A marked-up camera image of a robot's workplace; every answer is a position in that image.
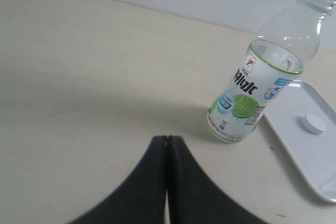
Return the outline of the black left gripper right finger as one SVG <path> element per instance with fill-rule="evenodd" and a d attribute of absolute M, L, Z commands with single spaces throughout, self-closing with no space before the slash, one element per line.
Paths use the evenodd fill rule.
<path fill-rule="evenodd" d="M 167 138 L 166 158 L 170 223 L 265 223 L 208 177 L 182 137 Z"/>

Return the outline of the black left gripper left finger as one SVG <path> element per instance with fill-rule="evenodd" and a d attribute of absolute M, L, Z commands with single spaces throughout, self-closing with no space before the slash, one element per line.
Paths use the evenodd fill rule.
<path fill-rule="evenodd" d="M 151 139 L 129 176 L 72 223 L 165 223 L 167 137 Z"/>

